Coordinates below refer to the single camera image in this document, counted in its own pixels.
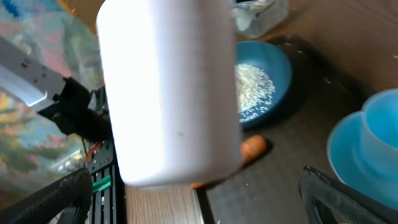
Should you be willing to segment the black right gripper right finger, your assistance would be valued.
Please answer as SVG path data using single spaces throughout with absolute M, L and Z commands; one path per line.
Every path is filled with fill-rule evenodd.
M 391 209 L 314 167 L 305 166 L 298 191 L 311 224 L 336 223 L 337 214 L 347 223 L 397 223 Z

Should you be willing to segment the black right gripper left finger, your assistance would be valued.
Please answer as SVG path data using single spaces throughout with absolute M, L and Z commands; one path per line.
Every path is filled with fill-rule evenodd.
M 75 209 L 72 223 L 84 223 L 92 195 L 90 172 L 81 168 L 1 210 L 1 223 L 48 223 L 66 208 Z

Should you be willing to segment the light blue bowl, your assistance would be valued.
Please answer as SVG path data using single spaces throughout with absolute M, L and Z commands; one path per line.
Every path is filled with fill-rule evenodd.
M 343 118 L 328 137 L 327 156 L 331 168 L 345 185 L 397 210 L 397 179 L 377 173 L 359 153 L 361 113 Z

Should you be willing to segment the light blue cup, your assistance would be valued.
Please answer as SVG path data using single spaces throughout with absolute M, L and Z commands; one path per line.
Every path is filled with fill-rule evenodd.
M 361 109 L 360 155 L 380 175 L 397 178 L 397 89 L 366 100 Z

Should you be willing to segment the pink plastic cup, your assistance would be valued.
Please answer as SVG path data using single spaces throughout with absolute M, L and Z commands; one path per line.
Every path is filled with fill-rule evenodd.
M 96 27 L 123 182 L 190 185 L 237 171 L 241 128 L 229 3 L 106 0 Z

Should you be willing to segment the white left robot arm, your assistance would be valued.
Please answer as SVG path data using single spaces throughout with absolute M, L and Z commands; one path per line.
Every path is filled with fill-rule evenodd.
M 28 57 L 4 38 L 1 87 L 53 121 L 63 134 L 77 134 L 91 142 L 112 137 L 110 121 L 89 109 L 91 95 L 83 85 Z

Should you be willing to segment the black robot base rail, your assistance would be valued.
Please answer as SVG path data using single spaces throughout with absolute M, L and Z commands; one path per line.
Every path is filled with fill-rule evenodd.
M 84 160 L 93 183 L 88 224 L 126 223 L 124 184 L 120 178 L 113 138 L 89 144 Z

